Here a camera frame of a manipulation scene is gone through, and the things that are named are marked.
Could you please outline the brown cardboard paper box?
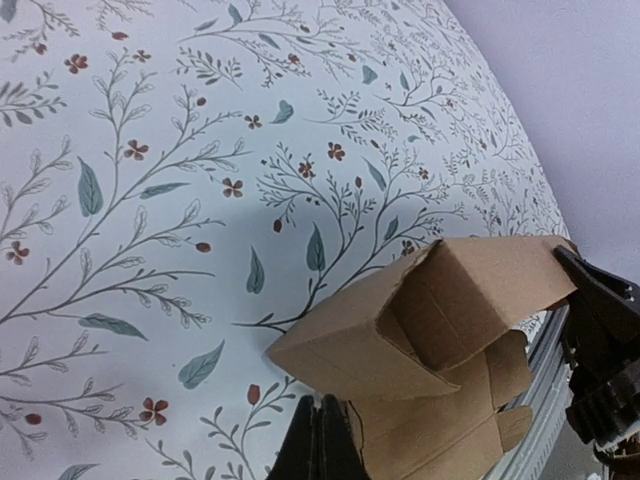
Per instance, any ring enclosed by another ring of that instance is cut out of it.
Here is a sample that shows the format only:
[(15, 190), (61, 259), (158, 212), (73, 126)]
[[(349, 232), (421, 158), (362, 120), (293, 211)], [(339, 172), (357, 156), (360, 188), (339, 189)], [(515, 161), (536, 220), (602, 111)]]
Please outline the brown cardboard paper box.
[(268, 349), (340, 402), (370, 479), (479, 479), (525, 437), (509, 407), (532, 375), (522, 320), (575, 287), (560, 236), (448, 238), (326, 298)]

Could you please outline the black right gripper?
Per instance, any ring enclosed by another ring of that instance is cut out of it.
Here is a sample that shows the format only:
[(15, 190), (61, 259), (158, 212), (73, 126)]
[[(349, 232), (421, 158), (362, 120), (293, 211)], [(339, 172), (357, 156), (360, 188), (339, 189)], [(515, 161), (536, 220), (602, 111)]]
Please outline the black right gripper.
[(567, 420), (584, 443), (611, 449), (639, 431), (639, 301), (629, 280), (564, 246), (553, 255), (575, 285), (562, 332)]

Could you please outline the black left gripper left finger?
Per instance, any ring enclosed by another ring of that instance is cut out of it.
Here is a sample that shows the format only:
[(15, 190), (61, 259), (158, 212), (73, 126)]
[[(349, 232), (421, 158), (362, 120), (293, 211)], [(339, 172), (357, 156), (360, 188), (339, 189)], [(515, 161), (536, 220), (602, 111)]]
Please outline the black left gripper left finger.
[(319, 478), (319, 409), (311, 395), (297, 404), (283, 443), (269, 473), (269, 480)]

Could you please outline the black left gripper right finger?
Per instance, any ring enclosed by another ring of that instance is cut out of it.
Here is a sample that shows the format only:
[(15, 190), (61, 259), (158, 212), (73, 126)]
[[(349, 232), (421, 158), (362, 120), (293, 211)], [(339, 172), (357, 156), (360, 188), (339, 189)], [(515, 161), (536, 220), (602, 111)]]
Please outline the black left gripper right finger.
[(322, 399), (322, 478), (328, 480), (369, 480), (334, 395)]

